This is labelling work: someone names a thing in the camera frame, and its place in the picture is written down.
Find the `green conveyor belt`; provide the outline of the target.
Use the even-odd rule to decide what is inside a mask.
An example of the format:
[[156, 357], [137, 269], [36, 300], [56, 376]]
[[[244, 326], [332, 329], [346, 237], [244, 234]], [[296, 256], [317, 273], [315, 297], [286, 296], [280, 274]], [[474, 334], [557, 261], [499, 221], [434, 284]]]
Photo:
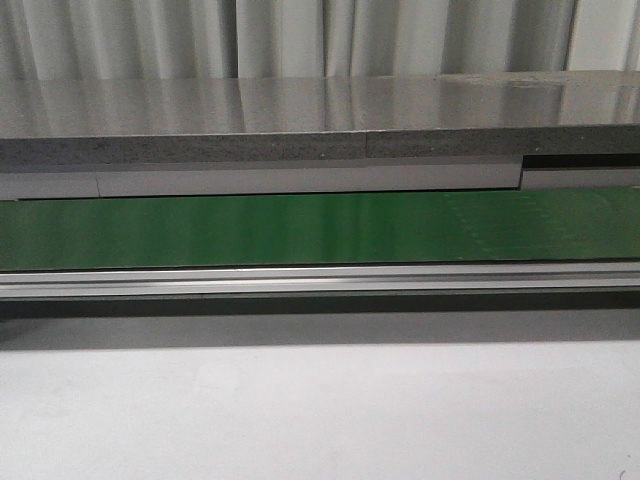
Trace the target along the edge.
[[637, 258], [635, 188], [5, 201], [5, 271]]

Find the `grey stone counter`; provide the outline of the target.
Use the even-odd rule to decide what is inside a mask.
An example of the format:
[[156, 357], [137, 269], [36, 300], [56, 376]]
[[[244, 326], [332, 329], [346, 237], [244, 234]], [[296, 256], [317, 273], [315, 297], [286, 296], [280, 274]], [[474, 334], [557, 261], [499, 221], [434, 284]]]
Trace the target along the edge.
[[1, 85], [8, 168], [638, 149], [635, 72]]

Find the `white pleated curtain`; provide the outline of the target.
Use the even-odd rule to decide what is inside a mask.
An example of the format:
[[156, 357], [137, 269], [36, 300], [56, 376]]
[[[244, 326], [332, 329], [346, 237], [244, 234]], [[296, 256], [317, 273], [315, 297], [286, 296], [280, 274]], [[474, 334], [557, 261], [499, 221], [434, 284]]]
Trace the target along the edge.
[[639, 66], [635, 1], [5, 1], [5, 80]]

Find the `grey conveyor back rail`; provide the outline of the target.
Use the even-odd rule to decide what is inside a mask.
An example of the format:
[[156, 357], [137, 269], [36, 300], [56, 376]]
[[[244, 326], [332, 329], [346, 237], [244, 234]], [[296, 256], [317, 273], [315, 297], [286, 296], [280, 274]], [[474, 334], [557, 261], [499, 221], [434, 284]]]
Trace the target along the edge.
[[636, 154], [14, 166], [4, 200], [636, 186]]

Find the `aluminium conveyor front rail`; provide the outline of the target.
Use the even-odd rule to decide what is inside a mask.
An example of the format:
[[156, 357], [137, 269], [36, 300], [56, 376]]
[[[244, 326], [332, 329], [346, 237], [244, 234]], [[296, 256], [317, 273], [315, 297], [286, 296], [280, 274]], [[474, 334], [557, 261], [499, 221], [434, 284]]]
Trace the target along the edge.
[[636, 287], [630, 262], [433, 264], [4, 273], [9, 299], [199, 294], [602, 289]]

